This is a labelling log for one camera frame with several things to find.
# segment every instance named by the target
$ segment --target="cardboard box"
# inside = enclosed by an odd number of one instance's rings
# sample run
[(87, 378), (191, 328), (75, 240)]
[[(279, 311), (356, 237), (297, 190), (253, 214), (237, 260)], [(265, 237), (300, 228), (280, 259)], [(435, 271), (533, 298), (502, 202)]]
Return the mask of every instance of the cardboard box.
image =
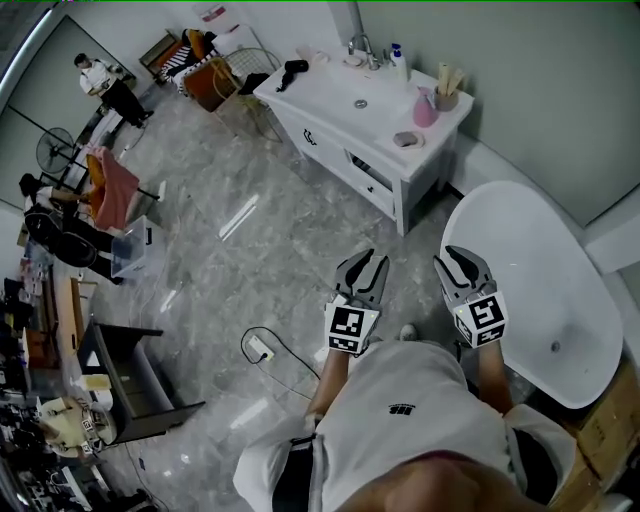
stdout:
[(569, 479), (551, 502), (552, 512), (596, 511), (601, 497), (598, 478), (589, 469), (580, 451), (576, 450), (576, 461)]
[(640, 390), (635, 369), (622, 361), (611, 384), (581, 420), (561, 423), (600, 480), (608, 485), (640, 439)]

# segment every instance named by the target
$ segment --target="pink bottle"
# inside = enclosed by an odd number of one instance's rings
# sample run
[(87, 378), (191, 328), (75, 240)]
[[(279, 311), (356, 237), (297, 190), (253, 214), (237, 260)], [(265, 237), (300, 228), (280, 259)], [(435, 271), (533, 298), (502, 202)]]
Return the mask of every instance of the pink bottle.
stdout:
[(420, 97), (413, 106), (413, 122), (420, 128), (427, 128), (438, 119), (438, 111), (431, 105), (429, 95), (431, 91), (426, 87), (418, 87)]

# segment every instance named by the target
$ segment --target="faucet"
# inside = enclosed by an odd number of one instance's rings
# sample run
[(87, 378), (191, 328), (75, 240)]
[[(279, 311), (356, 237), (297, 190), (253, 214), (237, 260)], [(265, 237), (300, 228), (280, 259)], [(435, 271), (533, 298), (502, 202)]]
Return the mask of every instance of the faucet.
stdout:
[(376, 59), (376, 56), (373, 54), (373, 51), (371, 50), (371, 43), (369, 42), (369, 38), (367, 37), (367, 34), (365, 34), (364, 32), (362, 34), (356, 34), (349, 41), (349, 46), (348, 46), (349, 55), (353, 55), (353, 47), (358, 38), (361, 38), (362, 42), (364, 43), (364, 51), (367, 54), (367, 64), (369, 65), (369, 69), (371, 71), (375, 71), (376, 69), (379, 69), (380, 64), (378, 63), (378, 59)]

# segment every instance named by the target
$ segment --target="clear plastic box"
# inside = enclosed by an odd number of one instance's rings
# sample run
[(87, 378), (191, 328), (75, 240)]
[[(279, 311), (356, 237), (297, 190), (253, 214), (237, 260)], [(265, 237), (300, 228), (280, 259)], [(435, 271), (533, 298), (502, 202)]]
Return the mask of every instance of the clear plastic box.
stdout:
[(131, 278), (159, 271), (167, 251), (163, 229), (145, 215), (125, 228), (111, 244), (111, 276)]

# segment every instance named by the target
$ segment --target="white bathtub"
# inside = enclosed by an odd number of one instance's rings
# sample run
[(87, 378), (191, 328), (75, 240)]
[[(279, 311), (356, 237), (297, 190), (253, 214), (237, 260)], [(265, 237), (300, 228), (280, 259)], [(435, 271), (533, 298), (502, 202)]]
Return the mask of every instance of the white bathtub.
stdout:
[(596, 400), (616, 371), (622, 323), (591, 261), (545, 200), (507, 181), (469, 193), (451, 215), (440, 249), (464, 280), (445, 245), (484, 258), (504, 293), (506, 364), (565, 407)]

